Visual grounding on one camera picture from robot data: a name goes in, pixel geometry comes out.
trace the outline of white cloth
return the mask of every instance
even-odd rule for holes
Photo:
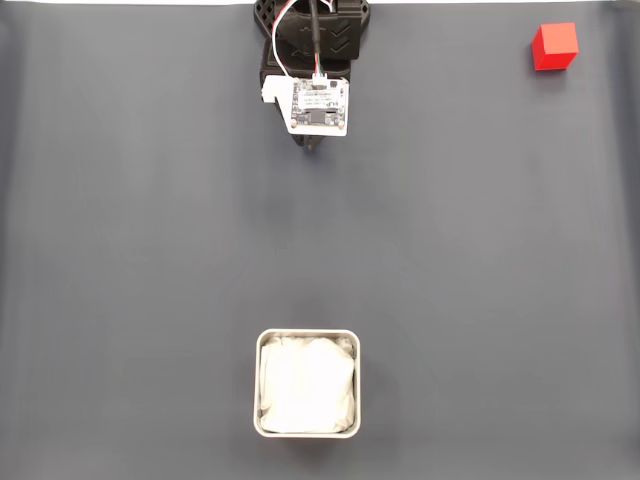
[[[262,428],[334,433],[354,421],[353,346],[346,338],[274,337],[260,354]]]

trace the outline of red cube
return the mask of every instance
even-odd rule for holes
[[[578,55],[575,23],[546,23],[531,44],[536,70],[566,70]]]

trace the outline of dark gray mat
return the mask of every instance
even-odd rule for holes
[[[307,156],[247,6],[1,7],[0,478],[638,478],[610,8],[376,7]],[[556,21],[581,53],[536,75]],[[360,336],[354,439],[253,431],[294,326]]]

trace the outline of circuit board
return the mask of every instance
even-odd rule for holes
[[[317,82],[294,79],[291,126],[323,126],[343,129],[349,105],[349,82],[344,79]]]

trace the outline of red and white wire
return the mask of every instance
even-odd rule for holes
[[[291,75],[289,75],[289,72],[287,72],[286,67],[284,66],[284,64],[282,63],[282,60],[280,60],[280,57],[278,56],[278,49],[276,46],[276,31],[278,30],[278,25],[280,24],[280,21],[284,18],[284,16],[287,14],[287,12],[289,11],[289,9],[297,2],[298,0],[289,0],[284,7],[282,7],[282,10],[280,10],[280,13],[278,13],[278,16],[276,17],[276,19],[273,21],[273,28],[271,30],[271,45],[273,47],[273,56],[276,59],[276,62],[278,62],[278,65],[280,65],[280,68],[282,69],[282,71],[284,72],[284,74],[287,77],[290,77]],[[329,11],[333,12],[333,1],[332,0],[320,0],[322,3],[324,3],[327,7],[329,7]],[[315,72],[319,73],[320,71],[320,55],[316,54],[315,55]]]

